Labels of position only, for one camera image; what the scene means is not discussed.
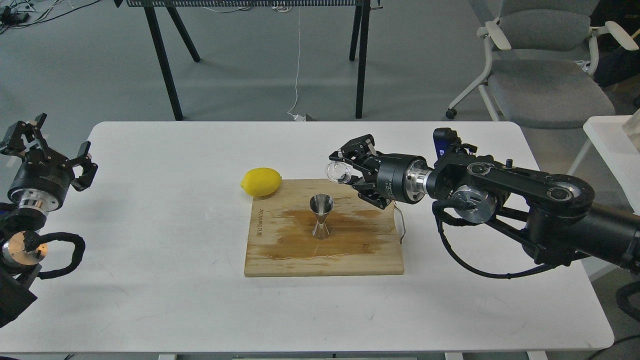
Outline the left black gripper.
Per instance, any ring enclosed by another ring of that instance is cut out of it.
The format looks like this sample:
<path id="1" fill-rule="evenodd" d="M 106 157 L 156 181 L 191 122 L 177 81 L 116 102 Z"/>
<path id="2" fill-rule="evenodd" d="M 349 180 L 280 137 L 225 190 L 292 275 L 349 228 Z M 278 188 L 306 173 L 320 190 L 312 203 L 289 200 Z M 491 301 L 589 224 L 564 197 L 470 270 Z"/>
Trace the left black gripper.
<path id="1" fill-rule="evenodd" d="M 20 206 L 26 200 L 42 203 L 44 212 L 62 207 L 70 185 L 78 192 L 88 189 L 98 171 L 98 164 L 89 154 L 90 141 L 80 145 L 78 155 L 72 159 L 49 161 L 49 148 L 41 133 L 47 114 L 42 112 L 34 121 L 17 121 L 7 130 L 0 144 L 0 152 L 22 160 L 7 196 Z M 82 168 L 79 177 L 73 168 Z"/>

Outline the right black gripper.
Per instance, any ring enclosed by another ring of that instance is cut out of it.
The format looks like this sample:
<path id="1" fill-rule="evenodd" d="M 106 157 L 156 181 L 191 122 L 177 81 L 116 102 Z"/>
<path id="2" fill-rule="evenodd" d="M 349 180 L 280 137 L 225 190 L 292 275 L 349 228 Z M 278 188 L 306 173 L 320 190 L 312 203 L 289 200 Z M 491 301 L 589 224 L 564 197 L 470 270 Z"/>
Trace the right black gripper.
<path id="1" fill-rule="evenodd" d="M 377 153 L 372 134 L 351 139 L 329 155 L 331 161 L 348 164 L 361 173 L 376 173 L 370 180 L 353 177 L 345 184 L 371 205 L 386 209 L 392 201 L 407 204 L 420 202 L 426 180 L 432 172 L 425 158 L 402 153 Z"/>

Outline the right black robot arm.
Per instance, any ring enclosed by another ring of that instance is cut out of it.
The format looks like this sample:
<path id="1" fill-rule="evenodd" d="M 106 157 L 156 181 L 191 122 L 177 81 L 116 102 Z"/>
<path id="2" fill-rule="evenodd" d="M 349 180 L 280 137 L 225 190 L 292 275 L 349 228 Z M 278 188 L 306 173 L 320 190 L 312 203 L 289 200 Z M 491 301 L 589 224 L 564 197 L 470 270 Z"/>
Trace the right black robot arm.
<path id="1" fill-rule="evenodd" d="M 329 180 L 346 184 L 378 208 L 391 202 L 416 204 L 432 198 L 436 227 L 449 255 L 474 274 L 510 280 L 549 271 L 594 256 L 639 273 L 639 217 L 594 203 L 594 190 L 580 178 L 505 164 L 476 155 L 457 132 L 433 132 L 437 160 L 375 150 L 370 134 L 354 138 L 330 156 Z M 473 268 L 458 256 L 443 225 L 486 224 L 516 240 L 535 268 L 495 274 Z"/>

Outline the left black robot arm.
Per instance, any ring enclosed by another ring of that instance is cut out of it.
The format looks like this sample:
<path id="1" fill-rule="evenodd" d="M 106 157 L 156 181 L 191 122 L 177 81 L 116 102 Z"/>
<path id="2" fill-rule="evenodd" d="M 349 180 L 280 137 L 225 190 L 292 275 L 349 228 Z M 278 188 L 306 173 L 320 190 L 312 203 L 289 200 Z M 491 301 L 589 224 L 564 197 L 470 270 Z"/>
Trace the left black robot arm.
<path id="1" fill-rule="evenodd" d="M 6 326 L 28 309 L 37 297 L 30 285 L 37 278 L 50 280 L 70 274 L 82 262 L 85 240 L 77 234 L 53 232 L 40 235 L 48 213 L 62 207 L 70 187 L 88 189 L 98 171 L 85 141 L 78 155 L 68 158 L 50 148 L 41 133 L 47 115 L 34 121 L 17 121 L 1 142 L 1 153 L 18 157 L 22 164 L 1 205 L 0 325 Z M 41 261 L 52 241 L 73 244 L 70 264 L 42 271 Z"/>

